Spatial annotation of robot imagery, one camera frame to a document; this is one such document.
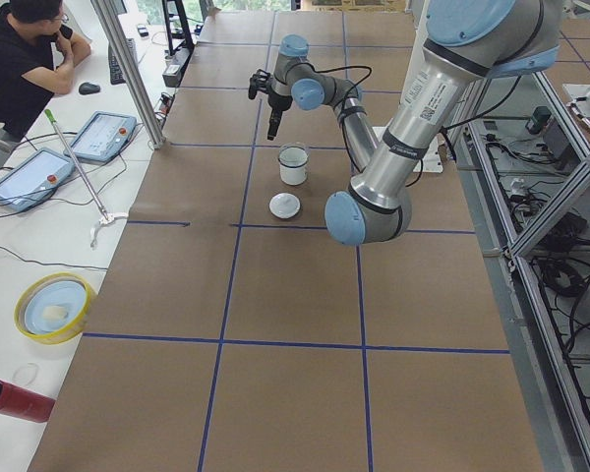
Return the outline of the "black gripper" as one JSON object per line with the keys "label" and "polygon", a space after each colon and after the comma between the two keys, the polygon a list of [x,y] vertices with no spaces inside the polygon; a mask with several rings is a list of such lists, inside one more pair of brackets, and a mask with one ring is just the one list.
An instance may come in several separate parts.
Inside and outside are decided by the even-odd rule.
{"label": "black gripper", "polygon": [[278,133],[282,113],[287,111],[292,104],[290,94],[283,95],[272,88],[267,90],[268,104],[271,108],[266,138],[274,140]]}

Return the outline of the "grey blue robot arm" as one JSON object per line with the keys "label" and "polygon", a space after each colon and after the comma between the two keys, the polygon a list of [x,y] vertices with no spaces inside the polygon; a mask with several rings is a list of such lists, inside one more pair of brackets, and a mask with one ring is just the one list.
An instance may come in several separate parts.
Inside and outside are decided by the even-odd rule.
{"label": "grey blue robot arm", "polygon": [[300,35],[284,36],[273,71],[256,75],[271,108],[269,139],[292,103],[333,109],[358,170],[324,208],[327,231],[341,244],[384,242],[406,230],[406,181],[471,83],[539,72],[558,56],[560,1],[433,1],[424,17],[424,63],[381,136],[356,85],[317,71]]}

